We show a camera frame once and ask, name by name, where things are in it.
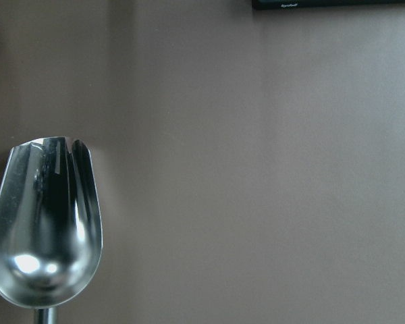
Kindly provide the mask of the black monitor edge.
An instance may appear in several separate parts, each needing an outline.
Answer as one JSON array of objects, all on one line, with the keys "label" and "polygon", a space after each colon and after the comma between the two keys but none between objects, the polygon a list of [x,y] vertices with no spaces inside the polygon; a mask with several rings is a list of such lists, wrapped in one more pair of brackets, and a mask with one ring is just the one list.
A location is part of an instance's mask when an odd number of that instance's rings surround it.
[{"label": "black monitor edge", "polygon": [[257,10],[296,9],[302,7],[336,7],[350,5],[405,4],[405,0],[252,0]]}]

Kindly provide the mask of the metal ice scoop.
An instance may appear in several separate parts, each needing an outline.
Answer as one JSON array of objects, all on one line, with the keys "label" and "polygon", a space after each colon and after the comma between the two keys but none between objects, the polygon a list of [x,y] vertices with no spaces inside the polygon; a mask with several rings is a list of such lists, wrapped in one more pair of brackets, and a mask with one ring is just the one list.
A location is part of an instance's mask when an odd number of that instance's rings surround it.
[{"label": "metal ice scoop", "polygon": [[91,154],[81,140],[11,149],[0,186],[0,295],[56,323],[57,307],[94,277],[103,231]]}]

